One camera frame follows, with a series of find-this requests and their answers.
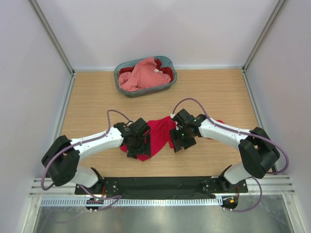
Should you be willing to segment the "magenta red t shirt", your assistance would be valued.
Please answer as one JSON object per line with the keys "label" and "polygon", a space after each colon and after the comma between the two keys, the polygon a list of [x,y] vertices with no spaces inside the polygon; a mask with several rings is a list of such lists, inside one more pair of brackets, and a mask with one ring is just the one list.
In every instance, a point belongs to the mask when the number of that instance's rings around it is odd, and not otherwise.
{"label": "magenta red t shirt", "polygon": [[[134,136],[142,138],[147,134],[151,137],[151,158],[159,153],[166,144],[169,144],[170,148],[173,149],[170,130],[176,129],[176,125],[175,121],[173,121],[170,116],[149,121],[145,121],[140,117],[136,121],[129,120],[126,123],[116,123],[113,127],[121,132],[123,142],[120,149],[125,153],[127,152],[125,141],[128,137]],[[146,161],[150,158],[147,158],[146,155],[139,155],[137,159],[140,161]]]}

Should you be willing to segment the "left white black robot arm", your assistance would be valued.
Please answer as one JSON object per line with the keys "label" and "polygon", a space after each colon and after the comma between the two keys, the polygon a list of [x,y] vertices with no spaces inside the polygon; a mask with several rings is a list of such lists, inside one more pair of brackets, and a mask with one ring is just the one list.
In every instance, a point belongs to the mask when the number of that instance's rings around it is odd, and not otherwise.
{"label": "left white black robot arm", "polygon": [[91,167],[79,163],[104,150],[126,146],[127,157],[151,157],[151,127],[142,118],[135,122],[116,123],[108,130],[84,138],[58,137],[41,159],[45,175],[52,186],[74,183],[83,192],[99,194],[104,188],[104,178]]}

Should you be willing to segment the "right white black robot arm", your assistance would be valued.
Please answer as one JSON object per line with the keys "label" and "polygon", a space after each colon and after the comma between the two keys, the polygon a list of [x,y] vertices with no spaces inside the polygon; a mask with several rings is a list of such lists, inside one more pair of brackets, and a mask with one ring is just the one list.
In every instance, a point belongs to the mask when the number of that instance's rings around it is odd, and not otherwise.
{"label": "right white black robot arm", "polygon": [[239,129],[215,121],[204,114],[193,116],[185,109],[170,116],[175,128],[170,130],[175,152],[196,144],[195,138],[217,140],[240,153],[241,161],[228,166],[219,176],[218,184],[224,192],[232,191],[247,178],[263,178],[280,158],[264,129]]}

